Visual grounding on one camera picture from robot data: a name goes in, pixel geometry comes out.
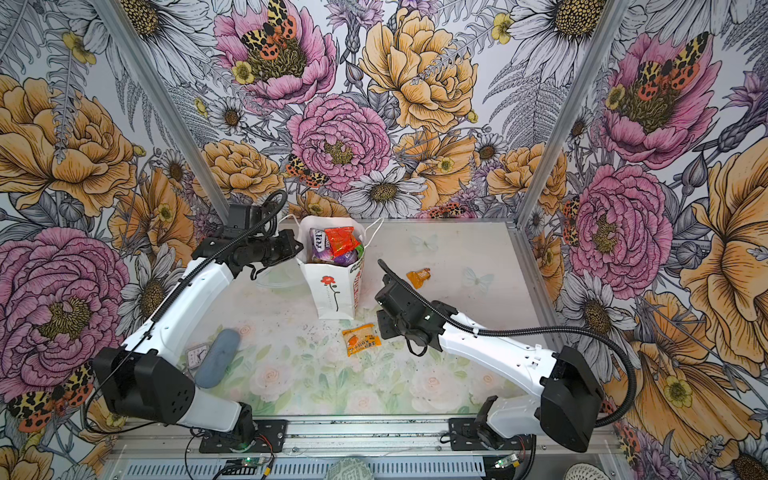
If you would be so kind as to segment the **small orange sachet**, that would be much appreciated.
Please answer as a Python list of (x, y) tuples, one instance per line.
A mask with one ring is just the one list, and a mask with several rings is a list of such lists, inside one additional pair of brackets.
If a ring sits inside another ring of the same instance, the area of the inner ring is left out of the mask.
[(420, 270), (410, 271), (406, 274), (408, 281), (416, 289), (421, 289), (424, 284), (431, 279), (431, 269), (428, 267)]

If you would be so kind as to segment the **orange snack packet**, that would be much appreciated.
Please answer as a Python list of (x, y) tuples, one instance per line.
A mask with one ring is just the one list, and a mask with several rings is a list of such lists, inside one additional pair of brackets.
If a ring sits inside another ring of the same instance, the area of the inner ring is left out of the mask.
[(381, 345), (381, 338), (372, 323), (343, 330), (342, 337), (348, 357)]

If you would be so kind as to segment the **white paper bag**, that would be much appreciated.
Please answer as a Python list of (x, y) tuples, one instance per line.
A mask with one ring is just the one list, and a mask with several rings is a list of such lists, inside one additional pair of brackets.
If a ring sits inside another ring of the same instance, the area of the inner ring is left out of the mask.
[[(310, 288), (319, 319), (353, 320), (360, 300), (365, 255), (384, 220), (374, 220), (363, 226), (348, 217), (306, 216), (298, 220), (294, 215), (288, 215), (287, 218), (293, 220), (298, 228), (297, 240), (304, 245), (296, 261)], [(345, 226), (352, 226), (355, 236), (364, 245), (363, 258), (357, 259), (353, 254), (354, 262), (346, 261), (342, 265), (310, 263), (310, 230)]]

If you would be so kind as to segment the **small purple snack bag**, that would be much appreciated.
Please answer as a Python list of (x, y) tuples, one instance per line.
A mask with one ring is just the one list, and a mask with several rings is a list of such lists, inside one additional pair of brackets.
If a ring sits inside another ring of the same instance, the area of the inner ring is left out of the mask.
[(331, 248), (330, 240), (324, 229), (311, 229), (309, 233), (310, 240), (310, 263), (334, 264), (335, 255)]

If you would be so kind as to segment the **small red sachet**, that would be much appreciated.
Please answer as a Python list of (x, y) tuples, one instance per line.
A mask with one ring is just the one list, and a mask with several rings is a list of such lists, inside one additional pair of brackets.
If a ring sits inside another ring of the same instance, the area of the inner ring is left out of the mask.
[(333, 257), (341, 257), (361, 246), (352, 226), (334, 227), (324, 230)]

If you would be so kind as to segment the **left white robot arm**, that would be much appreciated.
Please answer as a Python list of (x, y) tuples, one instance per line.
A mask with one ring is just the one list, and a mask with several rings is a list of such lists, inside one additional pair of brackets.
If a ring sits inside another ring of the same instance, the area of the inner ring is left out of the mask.
[(243, 269), (258, 275), (302, 251), (293, 231), (278, 227), (287, 199), (278, 190), (260, 205), (231, 205), (227, 224), (196, 247), (160, 306), (120, 346), (92, 358), (96, 391), (110, 412), (217, 433), (238, 450), (252, 444), (251, 407), (205, 391), (177, 363), (213, 301)]

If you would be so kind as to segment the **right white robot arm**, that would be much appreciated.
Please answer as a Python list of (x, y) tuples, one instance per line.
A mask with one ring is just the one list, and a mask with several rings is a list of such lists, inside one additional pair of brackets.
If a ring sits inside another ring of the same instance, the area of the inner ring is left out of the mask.
[[(497, 449), (517, 435), (544, 435), (570, 451), (584, 453), (595, 429), (618, 422), (633, 406), (638, 382), (629, 355), (617, 342), (583, 327), (486, 329), (453, 306), (424, 298), (384, 260), (378, 265), (384, 272), (383, 286), (375, 295), (383, 338), (403, 338), (417, 357), (434, 350), (468, 359), (526, 393), (524, 399), (490, 396), (485, 400), (471, 425), (473, 437), (484, 446)], [(601, 415), (605, 391), (585, 357), (570, 346), (553, 351), (519, 340), (537, 334), (583, 336), (613, 351), (627, 369), (622, 403)]]

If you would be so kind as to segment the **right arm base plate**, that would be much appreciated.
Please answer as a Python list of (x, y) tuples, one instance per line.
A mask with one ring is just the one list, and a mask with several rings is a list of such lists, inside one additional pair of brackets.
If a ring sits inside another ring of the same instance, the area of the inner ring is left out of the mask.
[(453, 451), (529, 451), (533, 448), (532, 435), (502, 437), (489, 426), (476, 419), (453, 417), (448, 419), (449, 444)]

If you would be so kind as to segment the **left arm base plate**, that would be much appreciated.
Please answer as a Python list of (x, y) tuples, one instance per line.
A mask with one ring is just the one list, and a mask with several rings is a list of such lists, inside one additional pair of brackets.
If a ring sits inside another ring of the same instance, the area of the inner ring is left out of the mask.
[(246, 440), (235, 433), (207, 432), (204, 434), (198, 451), (201, 454), (252, 454), (280, 453), (287, 437), (287, 420), (254, 421), (254, 436)]

